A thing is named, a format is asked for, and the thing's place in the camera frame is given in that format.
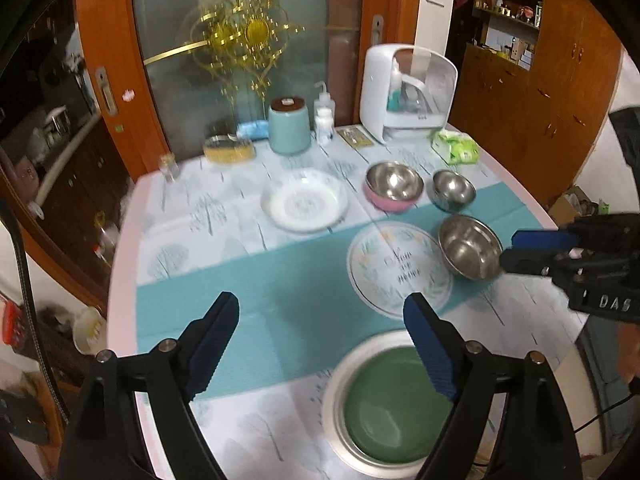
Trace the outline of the large steel bowl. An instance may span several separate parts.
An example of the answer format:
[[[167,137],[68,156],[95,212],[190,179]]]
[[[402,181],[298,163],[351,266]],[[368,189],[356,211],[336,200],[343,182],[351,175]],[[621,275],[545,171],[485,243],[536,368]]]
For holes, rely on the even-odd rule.
[[[448,269],[471,281],[491,281],[502,273],[500,238],[485,223],[464,214],[446,218],[437,230]]]

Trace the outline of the small steel bowl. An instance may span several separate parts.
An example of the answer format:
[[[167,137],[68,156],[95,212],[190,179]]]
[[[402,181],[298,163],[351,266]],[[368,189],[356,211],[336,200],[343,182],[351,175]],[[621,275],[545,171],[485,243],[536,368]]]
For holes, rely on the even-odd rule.
[[[476,189],[472,182],[455,171],[436,171],[432,182],[434,204],[450,214],[458,214],[476,199]]]

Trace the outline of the pink steel bowl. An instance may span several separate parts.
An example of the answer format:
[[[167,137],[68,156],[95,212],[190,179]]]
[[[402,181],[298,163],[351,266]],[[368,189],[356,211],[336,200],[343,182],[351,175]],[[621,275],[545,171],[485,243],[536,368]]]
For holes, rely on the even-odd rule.
[[[364,175],[363,192],[375,208],[401,214],[422,196],[424,181],[416,170],[400,162],[377,162]]]

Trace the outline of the green plate white rim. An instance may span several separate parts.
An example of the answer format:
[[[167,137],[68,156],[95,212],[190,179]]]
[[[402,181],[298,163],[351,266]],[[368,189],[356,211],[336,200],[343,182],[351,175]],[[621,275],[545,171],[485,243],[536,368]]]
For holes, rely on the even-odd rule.
[[[375,479],[416,476],[434,450],[452,402],[432,385],[404,330],[372,337],[332,372],[323,433],[350,469]]]

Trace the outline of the white patterned plate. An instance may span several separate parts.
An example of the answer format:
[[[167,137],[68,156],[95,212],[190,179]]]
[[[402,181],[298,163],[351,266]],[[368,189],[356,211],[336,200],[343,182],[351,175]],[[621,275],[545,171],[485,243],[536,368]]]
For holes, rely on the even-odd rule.
[[[343,181],[312,168],[287,171],[262,192],[262,212],[278,228],[309,234],[333,228],[348,211]]]

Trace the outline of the green tissue pack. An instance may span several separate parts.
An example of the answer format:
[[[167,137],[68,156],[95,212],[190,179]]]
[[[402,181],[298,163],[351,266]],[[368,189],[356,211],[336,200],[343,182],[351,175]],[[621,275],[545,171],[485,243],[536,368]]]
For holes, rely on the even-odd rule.
[[[435,132],[432,149],[449,166],[474,165],[480,159],[480,147],[463,132],[446,129]]]

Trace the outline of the brown wooden cabinet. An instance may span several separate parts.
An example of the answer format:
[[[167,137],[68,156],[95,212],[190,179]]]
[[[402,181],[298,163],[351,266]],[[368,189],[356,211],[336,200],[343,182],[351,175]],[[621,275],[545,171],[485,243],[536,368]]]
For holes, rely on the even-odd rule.
[[[577,177],[615,90],[622,44],[589,0],[473,0],[449,121],[550,206]]]

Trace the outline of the white bottle sterilizer appliance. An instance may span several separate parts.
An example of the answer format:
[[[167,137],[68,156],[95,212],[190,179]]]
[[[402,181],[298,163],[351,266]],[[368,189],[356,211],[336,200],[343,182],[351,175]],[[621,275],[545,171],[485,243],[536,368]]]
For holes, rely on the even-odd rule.
[[[448,58],[413,44],[378,44],[364,60],[359,118],[375,141],[424,139],[448,122],[458,82]]]

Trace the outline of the gold packet on table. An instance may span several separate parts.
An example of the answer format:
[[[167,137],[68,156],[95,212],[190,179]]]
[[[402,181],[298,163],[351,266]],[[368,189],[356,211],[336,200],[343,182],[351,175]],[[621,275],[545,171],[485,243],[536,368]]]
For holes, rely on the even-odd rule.
[[[352,148],[368,148],[373,141],[357,126],[338,128],[337,134]]]

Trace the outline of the clear squeeze bottle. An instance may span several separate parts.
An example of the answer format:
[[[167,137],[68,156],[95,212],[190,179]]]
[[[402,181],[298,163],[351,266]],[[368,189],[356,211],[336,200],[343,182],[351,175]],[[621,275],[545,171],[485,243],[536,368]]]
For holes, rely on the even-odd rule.
[[[314,114],[318,115],[319,110],[327,108],[331,111],[332,116],[335,116],[335,102],[330,95],[326,83],[324,81],[318,81],[314,86],[319,90],[317,99],[314,100]]]

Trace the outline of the teal canister brown lid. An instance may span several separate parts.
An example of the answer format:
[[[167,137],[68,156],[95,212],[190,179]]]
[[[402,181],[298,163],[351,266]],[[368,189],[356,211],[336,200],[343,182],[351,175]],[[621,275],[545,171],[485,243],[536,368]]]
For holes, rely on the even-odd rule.
[[[311,132],[306,102],[299,96],[281,96],[268,110],[270,148],[279,155],[293,156],[307,151]]]

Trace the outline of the small glass jar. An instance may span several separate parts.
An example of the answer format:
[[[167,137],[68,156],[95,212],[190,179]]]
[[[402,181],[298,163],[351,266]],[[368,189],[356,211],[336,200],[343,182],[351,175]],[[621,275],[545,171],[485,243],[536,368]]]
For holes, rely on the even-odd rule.
[[[179,177],[180,168],[176,162],[174,153],[160,155],[158,160],[158,170],[167,182],[175,182]]]

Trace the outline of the blue cloth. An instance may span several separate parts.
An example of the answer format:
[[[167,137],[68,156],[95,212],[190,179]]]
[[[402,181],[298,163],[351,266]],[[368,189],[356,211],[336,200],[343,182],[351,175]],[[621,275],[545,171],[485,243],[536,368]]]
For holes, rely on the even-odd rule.
[[[236,128],[236,136],[239,139],[261,141],[269,138],[269,122],[265,119],[241,122]]]

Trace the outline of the yellow sponge container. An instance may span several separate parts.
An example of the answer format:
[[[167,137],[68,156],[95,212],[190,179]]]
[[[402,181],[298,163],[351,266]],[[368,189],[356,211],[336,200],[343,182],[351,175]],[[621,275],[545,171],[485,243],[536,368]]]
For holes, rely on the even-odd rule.
[[[203,153],[209,162],[223,165],[238,164],[255,157],[253,143],[232,134],[206,139],[203,143]]]

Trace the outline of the wooden glass door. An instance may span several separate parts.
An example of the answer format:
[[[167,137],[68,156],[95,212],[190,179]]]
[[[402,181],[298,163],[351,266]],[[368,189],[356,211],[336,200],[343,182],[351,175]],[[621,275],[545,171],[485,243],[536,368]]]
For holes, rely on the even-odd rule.
[[[74,0],[91,83],[132,178],[265,118],[280,96],[359,118],[364,55],[416,36],[419,0]]]

